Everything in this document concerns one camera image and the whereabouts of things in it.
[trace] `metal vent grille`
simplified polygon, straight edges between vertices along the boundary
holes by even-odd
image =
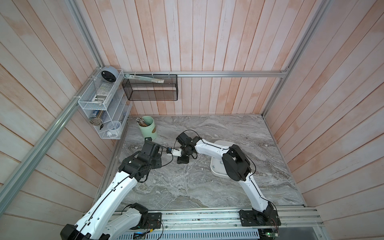
[[[134,232],[126,232],[117,238],[117,240],[133,239]],[[160,237],[161,231],[148,233],[146,239],[156,240]],[[259,239],[259,232],[257,229],[228,229],[228,230],[181,230],[181,231],[164,231],[160,239]]]

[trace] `wooden wall panel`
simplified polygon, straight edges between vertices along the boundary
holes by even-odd
[[[97,64],[63,1],[1,1],[0,30],[3,185]],[[113,145],[76,112],[0,218],[2,234],[60,238],[91,207]]]
[[[383,13],[383,1],[335,1],[266,116],[332,239],[384,237]]]
[[[242,71],[286,68],[320,0],[77,2],[106,65],[126,71]],[[262,113],[278,80],[182,78],[177,101],[134,105],[139,115]]]

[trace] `chopsticks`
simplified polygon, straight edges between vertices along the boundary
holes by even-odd
[[[149,125],[144,121],[142,117],[136,118],[136,122],[142,127],[148,127]]]

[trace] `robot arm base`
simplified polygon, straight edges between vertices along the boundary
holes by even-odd
[[[281,222],[276,209],[273,209],[271,203],[268,203],[267,208],[259,212],[255,209],[244,211],[240,210],[240,221],[243,227],[252,226],[280,226]]]

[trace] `black mounting plate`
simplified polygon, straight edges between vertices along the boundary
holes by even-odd
[[[281,222],[279,217],[277,216],[277,211],[272,210],[271,215],[269,216],[269,221],[265,221],[261,215],[255,215],[252,210],[239,211],[241,225],[243,227],[253,227],[253,226],[275,226],[275,223],[280,226]]]
[[[148,213],[149,229],[161,228],[161,212]]]

